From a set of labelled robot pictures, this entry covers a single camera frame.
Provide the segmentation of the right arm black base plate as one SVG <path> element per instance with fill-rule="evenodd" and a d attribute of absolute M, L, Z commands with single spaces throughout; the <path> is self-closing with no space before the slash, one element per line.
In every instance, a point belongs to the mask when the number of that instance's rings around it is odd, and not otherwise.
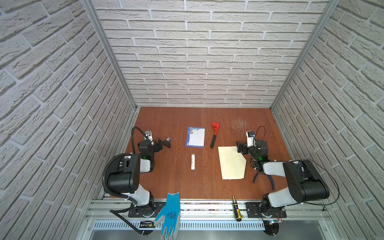
<path fill-rule="evenodd" d="M 287 217 L 284 207 L 273 208 L 264 206 L 261 202 L 246 202 L 245 205 L 248 218 L 284 219 Z"/>

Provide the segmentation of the aluminium front rail frame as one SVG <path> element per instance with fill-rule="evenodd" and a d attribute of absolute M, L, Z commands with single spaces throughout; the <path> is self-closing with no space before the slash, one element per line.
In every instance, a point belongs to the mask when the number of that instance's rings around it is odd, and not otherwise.
<path fill-rule="evenodd" d="M 180 240 L 339 240 L 329 212 L 322 206 L 288 206 L 275 219 L 251 218 L 256 201 L 239 201 L 237 222 L 231 200 L 182 200 Z M 162 226 L 144 236 L 110 213 L 129 207 L 127 201 L 103 198 L 88 207 L 76 240 L 159 240 Z"/>

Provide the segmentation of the white letter with blue border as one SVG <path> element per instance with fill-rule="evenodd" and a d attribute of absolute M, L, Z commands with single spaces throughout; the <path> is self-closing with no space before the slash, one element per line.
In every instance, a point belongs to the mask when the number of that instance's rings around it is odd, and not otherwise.
<path fill-rule="evenodd" d="M 188 127 L 186 147 L 203 148 L 205 144 L 205 128 Z"/>

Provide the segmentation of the small black clear plug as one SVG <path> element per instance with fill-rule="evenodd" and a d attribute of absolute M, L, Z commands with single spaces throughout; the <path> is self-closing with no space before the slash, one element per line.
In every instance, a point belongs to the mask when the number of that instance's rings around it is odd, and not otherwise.
<path fill-rule="evenodd" d="M 171 147 L 171 138 L 167 138 L 166 140 L 162 141 L 163 145 L 170 148 Z"/>

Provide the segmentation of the blue grey work glove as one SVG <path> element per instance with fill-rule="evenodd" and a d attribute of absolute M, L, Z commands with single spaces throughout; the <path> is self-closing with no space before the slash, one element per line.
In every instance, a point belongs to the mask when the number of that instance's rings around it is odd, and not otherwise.
<path fill-rule="evenodd" d="M 181 199 L 180 193 L 168 193 L 166 205 L 161 209 L 155 218 L 154 226 L 163 223 L 161 230 L 162 240 L 176 240 L 179 235 L 181 218 Z"/>

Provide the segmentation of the cream yellow envelope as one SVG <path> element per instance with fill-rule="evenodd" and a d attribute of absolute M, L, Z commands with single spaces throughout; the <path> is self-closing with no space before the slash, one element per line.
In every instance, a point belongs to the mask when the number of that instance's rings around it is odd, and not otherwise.
<path fill-rule="evenodd" d="M 245 176 L 247 160 L 236 146 L 218 147 L 223 180 L 241 180 Z"/>

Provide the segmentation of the red black pipe wrench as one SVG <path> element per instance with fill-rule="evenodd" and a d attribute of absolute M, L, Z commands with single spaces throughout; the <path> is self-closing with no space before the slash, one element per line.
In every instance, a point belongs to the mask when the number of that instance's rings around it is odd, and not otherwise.
<path fill-rule="evenodd" d="M 213 122 L 212 123 L 212 128 L 214 129 L 214 135 L 213 135 L 213 138 L 212 138 L 212 142 L 211 142 L 211 145 L 210 145 L 210 148 L 213 149 L 214 146 L 215 146 L 215 143 L 216 143 L 216 139 L 217 139 L 217 135 L 218 135 L 218 131 L 219 131 L 219 128 L 220 128 L 220 123 L 218 122 Z"/>

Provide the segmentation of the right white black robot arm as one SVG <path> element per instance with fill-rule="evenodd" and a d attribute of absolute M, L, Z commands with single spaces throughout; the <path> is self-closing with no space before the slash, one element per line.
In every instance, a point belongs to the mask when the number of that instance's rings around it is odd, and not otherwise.
<path fill-rule="evenodd" d="M 284 177 L 287 181 L 286 188 L 263 195 L 257 207 L 261 217 L 283 217 L 286 206 L 327 199 L 330 196 L 329 187 L 310 160 L 274 162 L 269 160 L 267 148 L 263 149 L 255 143 L 236 144 L 238 153 L 251 157 L 251 165 L 257 171 L 254 183 L 258 176 L 266 175 L 275 190 L 272 176 Z"/>

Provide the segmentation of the black yellow screwdriver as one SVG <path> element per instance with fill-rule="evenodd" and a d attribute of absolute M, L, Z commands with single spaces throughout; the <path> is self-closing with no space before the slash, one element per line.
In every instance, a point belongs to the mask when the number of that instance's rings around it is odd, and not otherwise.
<path fill-rule="evenodd" d="M 236 201 L 236 198 L 233 196 L 233 209 L 234 209 L 234 216 L 237 222 L 242 221 L 242 215 L 239 209 L 238 202 Z"/>

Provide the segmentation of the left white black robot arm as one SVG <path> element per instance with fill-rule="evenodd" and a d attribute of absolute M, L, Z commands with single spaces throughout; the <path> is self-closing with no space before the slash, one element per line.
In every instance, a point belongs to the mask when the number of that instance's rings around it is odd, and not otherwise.
<path fill-rule="evenodd" d="M 140 185 L 140 174 L 155 168 L 155 153 L 163 149 L 162 140 L 143 140 L 138 143 L 139 154 L 119 154 L 105 166 L 102 173 L 104 191 L 111 196 L 131 201 L 131 217 L 146 218 L 156 213 L 152 193 Z"/>

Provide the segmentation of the white glue stick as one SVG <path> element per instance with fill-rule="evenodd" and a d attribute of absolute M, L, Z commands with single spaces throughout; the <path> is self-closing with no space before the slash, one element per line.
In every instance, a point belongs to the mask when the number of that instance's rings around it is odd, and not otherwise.
<path fill-rule="evenodd" d="M 191 170 L 195 170 L 195 169 L 196 169 L 196 155 L 191 154 Z"/>

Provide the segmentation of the blue handled pliers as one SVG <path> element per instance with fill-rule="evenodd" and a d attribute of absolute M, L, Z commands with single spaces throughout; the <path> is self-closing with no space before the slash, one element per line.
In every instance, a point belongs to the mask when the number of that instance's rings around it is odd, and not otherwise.
<path fill-rule="evenodd" d="M 271 185 L 272 190 L 275 190 L 275 189 L 276 189 L 275 181 L 274 181 L 273 177 L 272 177 L 271 175 L 264 175 L 264 174 L 262 174 L 262 173 L 260 173 L 260 172 L 256 172 L 256 174 L 255 174 L 255 176 L 254 176 L 254 178 L 253 178 L 253 183 L 254 183 L 254 184 L 258 181 L 258 179 L 260 179 L 260 176 L 262 176 L 262 182 L 263 182 L 263 183 L 266 183 L 266 181 L 267 181 L 267 179 L 268 179 L 269 182 L 270 182 L 270 185 Z"/>

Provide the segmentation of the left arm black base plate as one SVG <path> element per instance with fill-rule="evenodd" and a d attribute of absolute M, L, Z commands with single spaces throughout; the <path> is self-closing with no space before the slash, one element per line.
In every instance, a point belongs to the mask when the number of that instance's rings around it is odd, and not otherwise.
<path fill-rule="evenodd" d="M 166 202 L 153 202 L 129 211 L 129 218 L 156 218 Z"/>

